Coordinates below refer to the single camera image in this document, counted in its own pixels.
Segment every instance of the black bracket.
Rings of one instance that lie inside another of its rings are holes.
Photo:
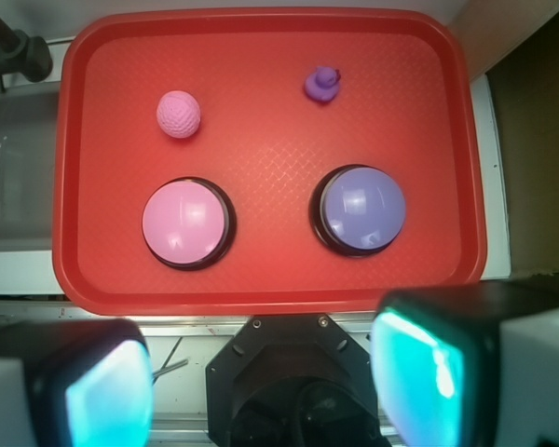
[[[326,315],[251,318],[206,380],[221,447],[389,446],[369,355]]]

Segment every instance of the faucet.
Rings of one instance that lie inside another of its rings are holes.
[[[21,73],[30,82],[46,79],[52,71],[52,58],[46,41],[12,30],[0,19],[0,93],[6,92],[2,75]]]

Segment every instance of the textured pink ball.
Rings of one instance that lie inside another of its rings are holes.
[[[157,122],[171,137],[190,137],[201,122],[197,100],[185,91],[169,91],[159,100]]]

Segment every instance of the rubber duck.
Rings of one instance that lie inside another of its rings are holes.
[[[317,67],[305,82],[305,92],[311,100],[329,102],[339,91],[340,73],[331,67]]]

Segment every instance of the sink basin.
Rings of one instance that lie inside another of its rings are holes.
[[[51,248],[60,83],[0,95],[0,251]]]

